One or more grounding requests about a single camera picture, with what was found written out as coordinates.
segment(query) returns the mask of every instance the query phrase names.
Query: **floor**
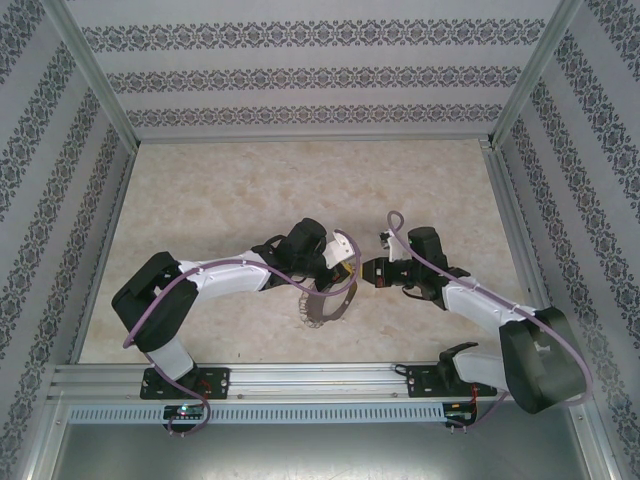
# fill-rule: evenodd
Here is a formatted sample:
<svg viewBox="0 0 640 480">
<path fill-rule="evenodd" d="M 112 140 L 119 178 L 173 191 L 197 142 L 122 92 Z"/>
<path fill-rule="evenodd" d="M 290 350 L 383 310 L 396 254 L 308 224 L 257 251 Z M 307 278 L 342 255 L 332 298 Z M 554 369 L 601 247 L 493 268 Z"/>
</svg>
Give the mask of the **floor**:
<svg viewBox="0 0 640 480">
<path fill-rule="evenodd" d="M 308 216 L 341 228 L 364 259 L 384 255 L 386 213 L 432 225 L 449 263 L 522 302 L 476 140 L 142 145 L 84 344 L 83 363 L 138 363 L 114 293 L 155 252 L 181 260 L 241 253 Z M 293 287 L 239 293 L 192 309 L 179 332 L 197 362 L 436 360 L 465 341 L 495 347 L 463 317 L 399 288 L 360 282 L 338 321 L 311 329 Z"/>
</svg>

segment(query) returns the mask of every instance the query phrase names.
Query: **vented metal strip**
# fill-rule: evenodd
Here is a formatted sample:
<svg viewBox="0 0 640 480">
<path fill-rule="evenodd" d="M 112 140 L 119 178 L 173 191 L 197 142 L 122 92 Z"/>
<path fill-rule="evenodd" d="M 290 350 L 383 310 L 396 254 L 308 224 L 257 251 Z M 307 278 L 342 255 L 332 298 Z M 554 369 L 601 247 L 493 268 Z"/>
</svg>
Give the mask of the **vented metal strip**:
<svg viewBox="0 0 640 480">
<path fill-rule="evenodd" d="M 70 424 L 158 424 L 161 405 L 73 406 Z M 444 422 L 442 403 L 380 403 L 329 405 L 216 405 L 209 423 L 216 424 L 309 424 L 309 423 L 401 423 Z M 198 423 L 198 420 L 176 420 Z"/>
</svg>

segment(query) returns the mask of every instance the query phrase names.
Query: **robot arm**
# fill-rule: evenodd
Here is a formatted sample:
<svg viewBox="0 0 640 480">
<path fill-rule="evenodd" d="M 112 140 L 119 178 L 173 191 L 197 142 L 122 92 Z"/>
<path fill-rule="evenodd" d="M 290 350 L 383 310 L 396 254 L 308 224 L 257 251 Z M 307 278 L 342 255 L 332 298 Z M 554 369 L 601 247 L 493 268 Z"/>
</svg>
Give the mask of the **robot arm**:
<svg viewBox="0 0 640 480">
<path fill-rule="evenodd" d="M 287 276 L 313 278 L 318 291 L 348 276 L 341 262 L 354 255 L 346 237 L 334 232 L 327 243 L 326 230 L 315 220 L 305 218 L 289 235 L 278 235 L 235 257 L 241 261 L 201 269 L 180 281 L 157 305 L 135 336 L 138 349 L 172 380 L 191 388 L 197 379 L 197 366 L 176 333 L 193 305 L 235 292 L 268 290 L 286 282 L 264 264 Z M 131 332 L 144 312 L 169 283 L 180 275 L 211 263 L 175 260 L 168 252 L 155 254 L 113 297 L 114 310 Z"/>
<path fill-rule="evenodd" d="M 565 348 L 530 320 L 506 308 L 504 302 L 494 300 L 502 297 L 484 288 L 468 272 L 449 267 L 435 229 L 416 228 L 408 237 L 419 256 L 456 278 L 465 277 L 464 283 L 471 288 L 449 282 L 416 260 L 403 259 L 398 253 L 398 239 L 391 231 L 380 236 L 383 246 L 389 247 L 389 257 L 366 262 L 363 278 L 378 288 L 402 286 L 408 297 L 431 301 L 443 310 L 463 315 L 500 340 L 500 353 L 483 351 L 476 343 L 458 345 L 441 353 L 438 371 L 446 385 L 482 383 L 508 391 L 529 413 L 585 391 L 584 375 Z M 419 289 L 419 295 L 410 293 L 413 288 Z M 562 312 L 553 307 L 519 308 L 551 327 L 575 348 L 575 339 Z"/>
</svg>

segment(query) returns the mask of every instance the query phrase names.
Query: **patterned wallpaper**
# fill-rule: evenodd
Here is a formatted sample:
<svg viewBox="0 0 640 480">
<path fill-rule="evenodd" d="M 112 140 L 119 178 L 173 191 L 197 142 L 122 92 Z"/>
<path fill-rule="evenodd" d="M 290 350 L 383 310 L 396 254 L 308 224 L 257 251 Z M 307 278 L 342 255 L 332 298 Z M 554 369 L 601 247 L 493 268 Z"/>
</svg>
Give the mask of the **patterned wallpaper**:
<svg viewBox="0 0 640 480">
<path fill-rule="evenodd" d="M 557 3 L 68 5 L 144 140 L 489 133 Z"/>
<path fill-rule="evenodd" d="M 633 2 L 583 4 L 503 145 L 624 478 L 640 478 L 639 33 Z"/>
<path fill-rule="evenodd" d="M 66 363 L 131 162 L 37 0 L 0 6 L 0 479 Z"/>
</svg>

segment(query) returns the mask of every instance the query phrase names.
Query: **beige floor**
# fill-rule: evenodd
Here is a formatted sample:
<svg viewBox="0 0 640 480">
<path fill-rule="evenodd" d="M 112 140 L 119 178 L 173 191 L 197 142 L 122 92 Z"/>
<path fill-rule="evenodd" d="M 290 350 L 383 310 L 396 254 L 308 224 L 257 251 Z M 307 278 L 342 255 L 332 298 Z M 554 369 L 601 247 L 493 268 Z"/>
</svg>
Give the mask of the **beige floor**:
<svg viewBox="0 0 640 480">
<path fill-rule="evenodd" d="M 389 209 L 406 228 L 433 225 L 450 263 L 522 301 L 478 144 L 467 141 L 143 145 L 82 352 L 84 363 L 142 362 L 122 350 L 113 294 L 155 252 L 210 260 L 288 233 L 309 216 L 342 228 L 364 258 L 384 255 Z M 359 284 L 346 315 L 306 327 L 300 292 L 280 287 L 195 307 L 179 336 L 198 362 L 434 360 L 464 341 L 488 343 L 468 320 L 399 288 Z"/>
</svg>

